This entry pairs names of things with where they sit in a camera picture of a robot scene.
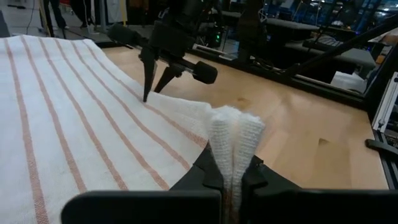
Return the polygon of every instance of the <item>wooden table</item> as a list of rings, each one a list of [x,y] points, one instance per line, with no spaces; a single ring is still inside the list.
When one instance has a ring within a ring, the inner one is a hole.
[[[138,50],[104,49],[121,70],[144,84]],[[162,94],[205,101],[213,107],[234,106],[258,115],[266,124],[257,155],[280,175],[305,188],[388,189],[378,152],[367,149],[373,138],[365,111],[326,100],[265,78],[199,57],[218,69],[213,85],[202,84],[184,73]],[[158,62],[154,86],[165,63]]]

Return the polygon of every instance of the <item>white cloth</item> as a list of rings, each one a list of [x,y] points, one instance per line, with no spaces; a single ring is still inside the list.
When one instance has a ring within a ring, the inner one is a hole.
[[[0,39],[0,222],[60,223],[88,190],[173,186],[229,112],[142,92],[90,40]]]

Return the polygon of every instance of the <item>white towel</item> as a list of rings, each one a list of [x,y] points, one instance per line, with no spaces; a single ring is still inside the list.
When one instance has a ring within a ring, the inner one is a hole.
[[[88,190],[168,190],[206,146],[206,127],[230,121],[229,109],[156,93],[143,103],[142,92],[90,40],[0,39],[0,222],[60,223]],[[260,136],[245,130],[223,131]]]

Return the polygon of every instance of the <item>striped towel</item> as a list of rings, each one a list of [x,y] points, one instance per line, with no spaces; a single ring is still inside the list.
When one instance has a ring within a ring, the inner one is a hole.
[[[0,223],[60,223],[80,193],[181,179],[215,110],[142,92],[90,40],[0,39]]]

